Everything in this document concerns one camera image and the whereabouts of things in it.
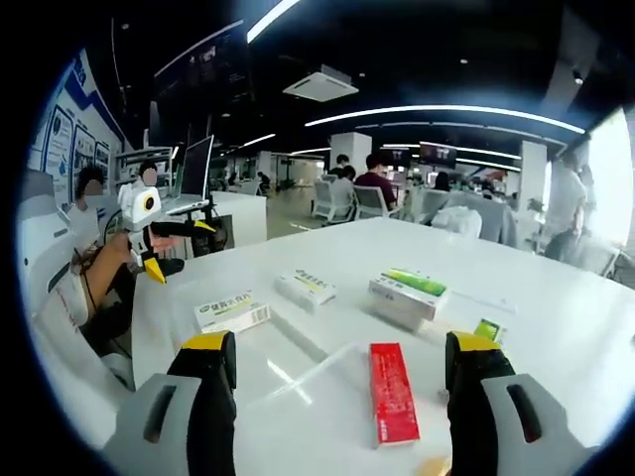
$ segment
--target air conditioning unit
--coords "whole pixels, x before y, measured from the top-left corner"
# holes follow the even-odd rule
[[[323,65],[320,71],[299,80],[283,92],[317,102],[327,102],[359,92],[350,82],[350,76]]]

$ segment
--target floor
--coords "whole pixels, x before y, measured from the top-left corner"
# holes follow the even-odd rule
[[[267,237],[271,240],[320,228],[323,220],[311,217],[314,196],[312,187],[272,191],[267,199]]]

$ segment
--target laptop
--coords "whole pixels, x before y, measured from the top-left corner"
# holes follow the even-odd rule
[[[209,203],[206,199],[207,174],[213,142],[214,136],[209,136],[186,149],[183,165],[177,170],[173,194],[161,200],[165,213],[183,213]]]

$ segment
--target person in maroon shirt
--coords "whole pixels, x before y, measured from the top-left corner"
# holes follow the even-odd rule
[[[397,206],[397,198],[393,193],[393,187],[387,178],[383,177],[384,166],[388,159],[382,156],[381,152],[373,152],[366,158],[366,168],[368,172],[363,176],[359,176],[355,181],[360,186],[378,186],[384,195],[384,201],[389,210]]]

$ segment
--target ceiling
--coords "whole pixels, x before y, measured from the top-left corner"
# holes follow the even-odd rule
[[[251,28],[277,3],[181,0],[118,12],[112,31],[98,35],[87,49],[102,95],[133,145],[140,146],[148,127],[157,70],[236,20]],[[635,98],[627,25],[619,23],[619,12],[611,14],[612,23],[605,15],[585,1],[566,9],[561,2],[540,0],[302,0],[245,44],[249,100],[205,102],[211,95],[201,91],[196,104],[208,109],[224,150],[276,134],[241,149],[244,155],[327,147],[331,134],[354,130],[371,135],[375,146],[429,141],[518,154],[527,136],[492,127],[550,138],[546,144],[554,154],[579,134],[499,114],[393,112],[305,124],[374,108],[460,104],[591,128]],[[621,25],[624,30],[616,28]],[[359,92],[326,103],[282,93],[321,64],[351,76]],[[581,72],[582,85],[573,80],[574,69]],[[183,117],[199,112],[190,108],[184,105]]]

